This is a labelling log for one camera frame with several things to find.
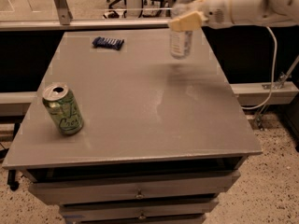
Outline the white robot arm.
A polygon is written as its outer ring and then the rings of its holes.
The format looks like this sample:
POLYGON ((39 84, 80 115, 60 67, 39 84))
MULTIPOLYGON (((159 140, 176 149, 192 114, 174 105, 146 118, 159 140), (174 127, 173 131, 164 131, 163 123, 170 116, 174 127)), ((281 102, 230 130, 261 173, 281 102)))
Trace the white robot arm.
POLYGON ((176 32, 253 25, 289 27, 299 24, 299 0, 195 0, 187 10, 171 19, 176 32))

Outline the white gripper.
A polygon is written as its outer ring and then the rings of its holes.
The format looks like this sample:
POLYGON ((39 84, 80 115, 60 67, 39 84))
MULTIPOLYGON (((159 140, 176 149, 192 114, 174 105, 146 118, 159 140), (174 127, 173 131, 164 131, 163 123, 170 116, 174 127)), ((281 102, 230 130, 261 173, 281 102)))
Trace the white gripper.
POLYGON ((194 31, 205 26, 213 29, 228 28, 233 25, 230 0, 193 0, 193 7, 203 6, 203 12, 193 11, 173 18, 168 27, 175 32, 194 31))

